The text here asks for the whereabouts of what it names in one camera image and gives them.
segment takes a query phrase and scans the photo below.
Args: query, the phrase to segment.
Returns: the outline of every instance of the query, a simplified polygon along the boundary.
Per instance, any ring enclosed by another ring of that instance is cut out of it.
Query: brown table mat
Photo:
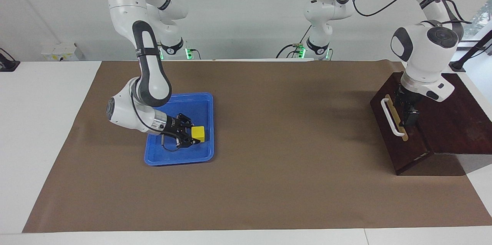
[[[103,62],[23,232],[491,225],[467,177],[394,175],[369,101],[400,69],[165,63],[174,93],[214,95],[216,152],[150,167],[105,115],[138,63]]]

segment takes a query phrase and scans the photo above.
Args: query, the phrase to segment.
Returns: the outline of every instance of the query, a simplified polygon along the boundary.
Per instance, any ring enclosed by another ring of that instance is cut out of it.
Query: white table
[[[492,226],[415,229],[21,234],[100,62],[24,62],[0,73],[0,244],[485,245]],[[489,117],[492,105],[463,82]],[[469,174],[492,213],[492,166]]]

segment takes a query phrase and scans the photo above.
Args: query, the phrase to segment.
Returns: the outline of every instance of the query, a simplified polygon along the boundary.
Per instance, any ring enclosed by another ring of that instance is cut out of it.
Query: yellow block
[[[204,126],[192,127],[191,137],[200,140],[200,142],[205,142],[205,127]]]

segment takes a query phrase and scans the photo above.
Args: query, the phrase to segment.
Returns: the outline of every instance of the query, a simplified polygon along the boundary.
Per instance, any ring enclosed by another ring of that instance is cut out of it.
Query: blue tray
[[[205,127],[205,142],[168,152],[161,146],[161,136],[148,135],[144,161],[150,166],[196,163],[210,160],[214,156],[214,98],[210,93],[174,94],[160,108],[171,117],[179,113],[191,118],[195,126]],[[168,149],[176,147],[176,140],[165,138]]]

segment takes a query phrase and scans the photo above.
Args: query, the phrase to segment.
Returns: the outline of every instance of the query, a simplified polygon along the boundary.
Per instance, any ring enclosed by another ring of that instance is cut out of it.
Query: white handle
[[[405,133],[401,133],[397,130],[395,127],[395,124],[393,123],[393,120],[390,115],[390,111],[388,110],[388,105],[386,105],[386,102],[390,101],[388,98],[384,98],[381,100],[381,106],[383,107],[384,114],[386,115],[386,119],[388,119],[388,123],[390,124],[390,128],[393,131],[393,134],[396,135],[397,137],[404,137]]]

